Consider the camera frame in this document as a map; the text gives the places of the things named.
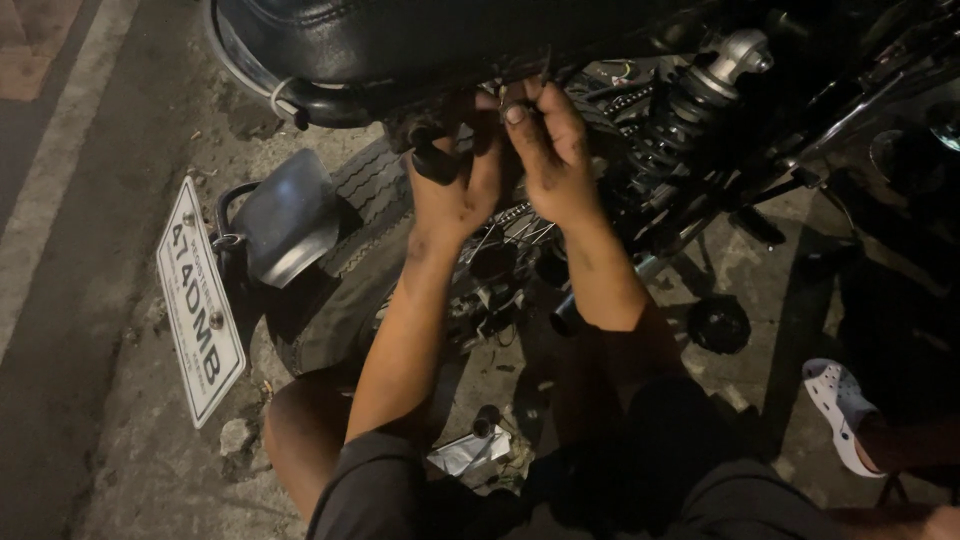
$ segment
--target rear shock absorber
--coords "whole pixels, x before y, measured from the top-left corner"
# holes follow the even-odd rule
[[[690,67],[665,100],[651,108],[642,127],[631,126],[639,173],[634,183],[648,189],[666,177],[682,175],[681,165],[696,149],[717,112],[735,102],[733,85],[741,73],[763,73],[773,66],[767,38],[760,30],[740,30],[724,39],[717,59],[706,69]]]

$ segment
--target white road line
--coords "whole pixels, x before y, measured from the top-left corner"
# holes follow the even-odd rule
[[[0,237],[0,361],[139,3],[101,2]]]

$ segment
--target black shorts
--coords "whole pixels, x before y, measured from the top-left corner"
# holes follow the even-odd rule
[[[427,482],[410,443],[364,434],[344,447],[308,538],[840,537],[803,494],[745,454],[693,380],[647,384],[626,422],[622,437],[534,460],[519,497]]]

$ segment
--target fingernail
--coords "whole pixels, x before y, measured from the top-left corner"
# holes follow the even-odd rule
[[[523,107],[520,104],[510,105],[507,110],[503,112],[503,118],[507,120],[508,124],[516,125],[523,121],[527,117],[527,108]]]

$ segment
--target rear tire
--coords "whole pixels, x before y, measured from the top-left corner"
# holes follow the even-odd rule
[[[594,156],[616,160],[626,144],[594,106],[574,100]],[[400,156],[380,138],[332,175],[342,197],[342,239],[267,308],[280,360],[294,375],[362,360],[364,325],[399,278],[413,225],[413,196]]]

